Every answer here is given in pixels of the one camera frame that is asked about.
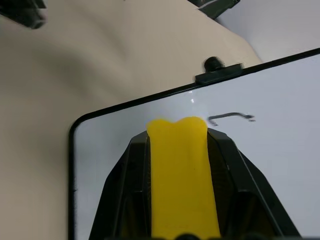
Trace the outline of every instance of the black border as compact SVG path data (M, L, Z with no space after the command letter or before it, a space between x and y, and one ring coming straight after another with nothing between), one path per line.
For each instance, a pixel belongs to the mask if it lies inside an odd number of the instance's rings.
M243 69L242 73L238 76L232 76L230 78L226 78L223 81L220 82L224 82L224 81L228 81L231 79L235 79L244 75L248 75L248 74L253 74L265 69L269 69L269 68L273 68L273 67L277 67L283 64L287 64L290 62L294 62L300 59L304 59L304 58L308 58L314 55L318 55L320 54L320 48L316 48L313 50L309 50L309 51L305 51L302 53L298 53L295 55L291 55L291 56L287 56L284 58L280 58L274 61L270 61L270 62L266 62L266 63L262 63L256 66L251 66L248 68ZM163 99L175 94L179 94L179 93L183 93L186 91L191 91L194 89L198 89L198 88L202 88L208 85L199 85L196 83L191 83L188 85L184 85L184 86L180 86L177 88L173 88L171 90L167 90L167 91L163 91L163 92L159 92L153 95L149 95L149 96L145 96L142 98L138 98L132 101L128 101L128 102L124 102L118 105L114 105L111 107L107 107L98 111L94 111L91 113L87 113L81 117L79 117L71 126L70 130L69 130L69 135L68 135L68 240L75 240L75 215L74 215L74 204L75 204L75 199L74 199L74 192L75 192L75 172L74 172L74 134L75 131L77 129L77 127L83 123L86 120L89 119L93 119L102 115L106 115L106 114L110 114L110 113L114 113L123 109L127 109L127 108L131 108L137 105L141 105L141 104L145 104L148 102L152 102L152 101L156 101L159 99Z

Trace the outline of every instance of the yellow sponge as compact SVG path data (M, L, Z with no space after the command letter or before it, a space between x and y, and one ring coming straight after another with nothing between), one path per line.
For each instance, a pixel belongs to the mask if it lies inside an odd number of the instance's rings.
M147 125L151 148L151 235L220 237L207 147L198 117Z

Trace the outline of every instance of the white surface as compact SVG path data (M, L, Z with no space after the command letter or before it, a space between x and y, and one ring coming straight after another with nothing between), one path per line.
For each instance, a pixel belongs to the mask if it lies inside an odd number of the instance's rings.
M300 233L320 236L319 66L317 55L84 121L75 132L77 239L88 239L106 177L146 123L228 112L256 122L217 119L215 129L265 174Z
M218 19L263 62L320 47L319 0L241 0Z

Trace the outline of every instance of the beige surface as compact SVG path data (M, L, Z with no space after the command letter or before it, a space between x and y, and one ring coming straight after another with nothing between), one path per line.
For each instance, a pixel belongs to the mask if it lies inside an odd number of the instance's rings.
M67 135L81 115L260 63L185 0L54 0L35 31L0 18L0 239L67 238Z

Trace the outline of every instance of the whiteboard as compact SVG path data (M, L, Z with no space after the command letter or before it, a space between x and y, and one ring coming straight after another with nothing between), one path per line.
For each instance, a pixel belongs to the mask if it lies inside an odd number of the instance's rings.
M265 175L300 234L320 236L320 55L83 121L74 133L75 239L87 240L105 180L146 123L228 112L217 119Z

